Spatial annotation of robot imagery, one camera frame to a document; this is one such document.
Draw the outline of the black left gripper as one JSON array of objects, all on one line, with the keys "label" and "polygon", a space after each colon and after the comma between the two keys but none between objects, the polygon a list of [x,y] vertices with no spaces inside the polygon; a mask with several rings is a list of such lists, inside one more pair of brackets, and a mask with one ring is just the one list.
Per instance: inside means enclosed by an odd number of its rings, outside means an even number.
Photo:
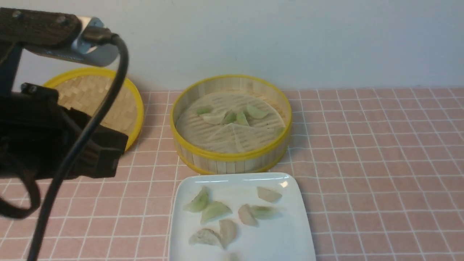
[{"label": "black left gripper", "polygon": [[[22,84],[1,96],[1,179],[28,174],[53,178],[91,116],[58,105],[58,91]],[[129,137],[98,126],[71,166],[67,179],[114,177]]]}]

